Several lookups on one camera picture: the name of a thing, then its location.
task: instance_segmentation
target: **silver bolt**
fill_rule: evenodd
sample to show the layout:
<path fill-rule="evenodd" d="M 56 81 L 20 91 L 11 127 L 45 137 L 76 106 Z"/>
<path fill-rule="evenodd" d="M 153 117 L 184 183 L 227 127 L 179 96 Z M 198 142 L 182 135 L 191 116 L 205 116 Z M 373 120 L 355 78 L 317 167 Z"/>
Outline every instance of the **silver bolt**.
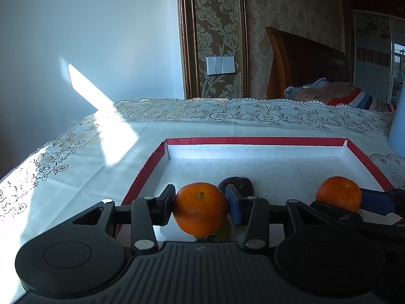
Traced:
<path fill-rule="evenodd" d="M 245 246 L 250 249 L 262 249 L 266 243 L 260 239 L 250 239 L 246 241 Z"/>
<path fill-rule="evenodd" d="M 152 249 L 155 243 L 151 240 L 142 239 L 135 242 L 134 246 L 138 250 L 148 250 Z"/>

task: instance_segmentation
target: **bed headboard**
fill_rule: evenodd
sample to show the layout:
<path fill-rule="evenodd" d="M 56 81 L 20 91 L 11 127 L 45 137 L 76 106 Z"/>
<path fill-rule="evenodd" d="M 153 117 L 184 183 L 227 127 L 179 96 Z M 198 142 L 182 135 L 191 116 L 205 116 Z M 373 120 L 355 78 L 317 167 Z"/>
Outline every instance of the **bed headboard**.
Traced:
<path fill-rule="evenodd" d="M 302 87 L 320 78 L 350 81 L 343 52 L 305 37 L 266 27 L 274 51 L 267 98 L 284 98 L 287 87 Z"/>

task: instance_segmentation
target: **orange fruit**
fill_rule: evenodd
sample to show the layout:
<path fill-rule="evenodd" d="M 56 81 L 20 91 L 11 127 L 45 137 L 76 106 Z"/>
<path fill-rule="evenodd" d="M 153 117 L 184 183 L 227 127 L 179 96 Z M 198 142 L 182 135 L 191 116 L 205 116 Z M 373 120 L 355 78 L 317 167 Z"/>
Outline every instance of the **orange fruit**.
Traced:
<path fill-rule="evenodd" d="M 351 179 L 334 176 L 321 184 L 316 200 L 357 212 L 361 205 L 361 190 Z"/>
<path fill-rule="evenodd" d="M 173 201 L 173 216 L 188 234 L 206 237 L 218 231 L 228 216 L 228 200 L 215 185 L 193 183 L 182 187 Z"/>

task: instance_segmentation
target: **tablecloth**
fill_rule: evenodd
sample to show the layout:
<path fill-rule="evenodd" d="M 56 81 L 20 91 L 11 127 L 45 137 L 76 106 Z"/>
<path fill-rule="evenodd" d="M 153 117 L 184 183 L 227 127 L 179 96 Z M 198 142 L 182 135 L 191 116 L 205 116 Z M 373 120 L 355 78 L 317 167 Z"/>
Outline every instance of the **tablecloth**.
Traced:
<path fill-rule="evenodd" d="M 21 245 L 85 208 L 125 197 L 166 138 L 347 137 L 397 188 L 405 161 L 387 144 L 393 114 L 317 101 L 194 99 L 120 101 L 70 126 L 0 183 L 0 302 L 24 293 L 14 270 Z"/>

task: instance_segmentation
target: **brown patterned wallpaper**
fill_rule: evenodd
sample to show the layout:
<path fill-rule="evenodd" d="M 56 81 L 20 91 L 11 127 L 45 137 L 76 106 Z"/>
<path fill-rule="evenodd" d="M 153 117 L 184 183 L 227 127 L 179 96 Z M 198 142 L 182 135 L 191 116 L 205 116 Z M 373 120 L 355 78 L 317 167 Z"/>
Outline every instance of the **brown patterned wallpaper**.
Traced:
<path fill-rule="evenodd" d="M 342 50 L 339 0 L 245 0 L 250 97 L 266 98 L 273 51 L 266 26 Z"/>
<path fill-rule="evenodd" d="M 200 92 L 204 98 L 239 98 L 241 92 L 238 0 L 194 0 Z M 207 56 L 234 56 L 235 73 L 207 75 Z"/>

